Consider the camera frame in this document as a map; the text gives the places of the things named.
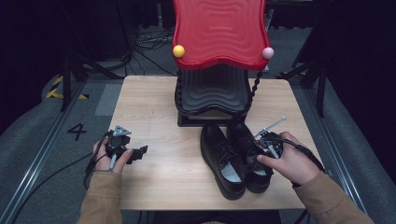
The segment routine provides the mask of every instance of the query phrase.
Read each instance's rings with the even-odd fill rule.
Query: sleeve
[[[322,172],[294,190],[306,210],[320,224],[374,223],[333,180]]]
[[[120,174],[94,172],[77,224],[122,223],[121,181]]]

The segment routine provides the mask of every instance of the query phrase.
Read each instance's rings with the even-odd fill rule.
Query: light wood tabletop
[[[236,201],[225,199],[200,151],[201,127],[178,127],[174,101],[176,77],[127,77],[109,129],[132,131],[127,147],[148,146],[141,161],[123,170],[121,209],[244,210],[304,208],[289,180],[274,171],[262,194],[246,190]],[[320,159],[290,84],[262,79],[246,125],[253,133],[286,116],[272,129],[288,131]]]

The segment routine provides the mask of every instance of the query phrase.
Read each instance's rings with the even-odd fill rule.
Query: black leather shoe
[[[242,122],[231,122],[227,128],[227,138],[245,164],[247,189],[253,193],[265,192],[274,172],[272,168],[257,161],[262,150],[254,143],[250,129]]]
[[[245,193],[245,167],[218,125],[206,124],[202,129],[201,153],[222,195],[228,200],[241,198]]]

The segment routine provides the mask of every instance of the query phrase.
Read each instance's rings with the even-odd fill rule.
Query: yellow ball
[[[181,46],[181,45],[176,45],[176,46],[173,48],[173,53],[174,53],[175,57],[181,58],[181,57],[183,57],[183,55],[184,55],[184,53],[185,53],[185,50],[184,50],[183,46]]]

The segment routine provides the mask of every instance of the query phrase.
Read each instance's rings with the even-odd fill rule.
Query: human hand
[[[106,143],[107,143],[108,139],[106,138],[102,145],[99,148],[99,151],[96,155],[96,160],[98,160],[99,158],[101,158],[95,165],[95,170],[100,170],[100,171],[107,171],[110,167],[110,163],[111,163],[111,158],[109,158],[106,155]],[[95,145],[93,145],[93,153],[95,153],[98,145],[100,142],[97,142]],[[124,151],[124,153],[122,154],[122,156],[116,161],[114,168],[113,168],[113,173],[117,173],[117,174],[121,174],[124,165],[126,164],[126,162],[129,160],[129,158],[131,158],[133,151],[131,149],[128,149],[126,151]]]
[[[281,133],[280,137],[303,146],[290,133]],[[288,180],[299,185],[306,184],[320,173],[319,168],[303,152],[288,143],[283,143],[283,153],[280,159],[259,155],[257,161],[277,170]]]

